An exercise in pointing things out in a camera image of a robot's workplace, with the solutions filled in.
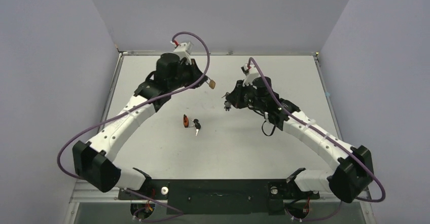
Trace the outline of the small brass padlock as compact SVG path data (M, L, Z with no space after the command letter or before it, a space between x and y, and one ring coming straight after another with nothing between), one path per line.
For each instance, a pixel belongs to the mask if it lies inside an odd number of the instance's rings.
M206 77L205 83L208 84L211 89L216 87L216 82L209 77Z

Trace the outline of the orange black padlock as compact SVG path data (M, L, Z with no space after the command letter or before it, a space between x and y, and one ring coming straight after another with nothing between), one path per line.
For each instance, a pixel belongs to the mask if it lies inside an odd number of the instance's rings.
M189 127L189 118L188 118L188 116L186 114L183 115L183 126L185 128Z

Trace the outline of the black key bunch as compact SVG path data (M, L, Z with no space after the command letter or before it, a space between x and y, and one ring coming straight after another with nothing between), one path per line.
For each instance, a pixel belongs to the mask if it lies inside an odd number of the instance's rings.
M189 127L195 129L195 136L198 135L199 131L201 130L201 124L198 119L189 119Z

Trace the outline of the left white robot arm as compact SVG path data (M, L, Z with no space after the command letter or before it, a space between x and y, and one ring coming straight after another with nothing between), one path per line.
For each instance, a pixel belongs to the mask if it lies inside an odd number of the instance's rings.
M120 113L86 142L72 147L75 173L103 193L114 187L131 189L140 199L150 195L150 176L137 169L120 168L114 160L134 132L171 99L173 92L200 87L208 77L194 58L164 53L156 69L139 84Z

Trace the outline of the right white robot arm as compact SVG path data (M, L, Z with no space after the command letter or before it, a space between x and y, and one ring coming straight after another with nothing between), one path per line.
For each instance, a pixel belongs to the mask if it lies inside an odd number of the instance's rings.
M286 190L292 197L304 192L333 193L339 200L351 203L372 182L373 162L363 145L354 147L334 137L289 100L269 93L262 78L244 86L238 80L232 92L225 95L225 107L248 108L262 115L280 131L287 133L313 150L330 167L329 171L300 168L287 178Z

